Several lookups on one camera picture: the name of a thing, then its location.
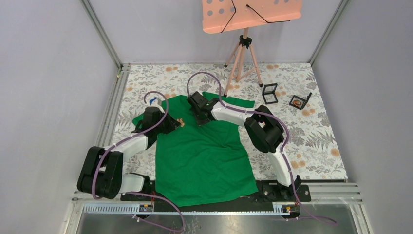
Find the green t-shirt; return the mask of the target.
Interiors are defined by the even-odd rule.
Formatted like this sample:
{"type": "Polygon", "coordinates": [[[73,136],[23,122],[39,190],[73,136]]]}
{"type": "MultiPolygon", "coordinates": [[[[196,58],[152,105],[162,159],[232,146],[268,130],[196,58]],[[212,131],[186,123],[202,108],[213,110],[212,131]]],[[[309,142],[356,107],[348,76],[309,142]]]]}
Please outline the green t-shirt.
{"type": "Polygon", "coordinates": [[[258,188],[238,126],[212,121],[198,126],[184,95],[162,103],[185,125],[158,136],[147,151],[128,161],[128,170],[154,176],[156,191],[179,207],[225,202],[258,188]]]}

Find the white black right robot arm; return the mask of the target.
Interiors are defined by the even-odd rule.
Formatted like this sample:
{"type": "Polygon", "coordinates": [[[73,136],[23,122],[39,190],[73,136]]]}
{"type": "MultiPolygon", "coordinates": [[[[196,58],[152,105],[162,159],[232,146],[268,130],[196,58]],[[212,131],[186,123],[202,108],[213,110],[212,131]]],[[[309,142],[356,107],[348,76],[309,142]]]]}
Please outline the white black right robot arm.
{"type": "Polygon", "coordinates": [[[199,125],[225,121],[244,127],[253,146],[266,154],[275,170],[281,198],[291,201],[299,194],[301,178],[292,172],[292,164],[284,150],[289,132],[286,125],[266,106],[243,108],[229,104],[220,97],[208,100],[199,92],[188,96],[187,102],[199,125]]]}

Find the black display box frame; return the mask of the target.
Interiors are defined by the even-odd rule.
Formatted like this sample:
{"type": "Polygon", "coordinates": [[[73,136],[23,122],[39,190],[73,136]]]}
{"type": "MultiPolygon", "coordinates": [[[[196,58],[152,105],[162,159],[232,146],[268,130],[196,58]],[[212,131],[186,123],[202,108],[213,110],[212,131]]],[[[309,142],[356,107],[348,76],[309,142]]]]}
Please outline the black display box frame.
{"type": "Polygon", "coordinates": [[[265,104],[275,104],[278,103],[278,98],[276,95],[277,83],[265,84],[262,88],[262,97],[265,104]]]}

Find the orange brooch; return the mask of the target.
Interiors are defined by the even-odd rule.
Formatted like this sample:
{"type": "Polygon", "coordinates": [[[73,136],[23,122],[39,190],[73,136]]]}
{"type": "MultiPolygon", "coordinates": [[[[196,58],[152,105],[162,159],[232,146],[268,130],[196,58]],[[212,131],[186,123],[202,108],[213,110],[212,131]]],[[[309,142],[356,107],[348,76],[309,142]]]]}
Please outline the orange brooch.
{"type": "Polygon", "coordinates": [[[182,118],[177,119],[177,121],[180,123],[181,127],[184,127],[185,123],[182,118]]]}

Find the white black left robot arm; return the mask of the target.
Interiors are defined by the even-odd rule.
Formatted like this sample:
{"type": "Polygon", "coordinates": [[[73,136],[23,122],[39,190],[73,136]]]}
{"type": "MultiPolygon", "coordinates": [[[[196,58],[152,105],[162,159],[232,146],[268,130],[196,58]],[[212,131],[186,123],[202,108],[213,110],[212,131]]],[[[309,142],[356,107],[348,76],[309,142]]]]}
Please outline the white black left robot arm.
{"type": "Polygon", "coordinates": [[[168,134],[180,126],[181,123],[166,114],[163,108],[147,107],[131,136],[105,148],[93,146],[88,150],[77,189],[108,199],[132,192],[137,199],[146,200],[151,194],[148,176],[126,173],[123,164],[150,148],[158,135],[168,134]]]}

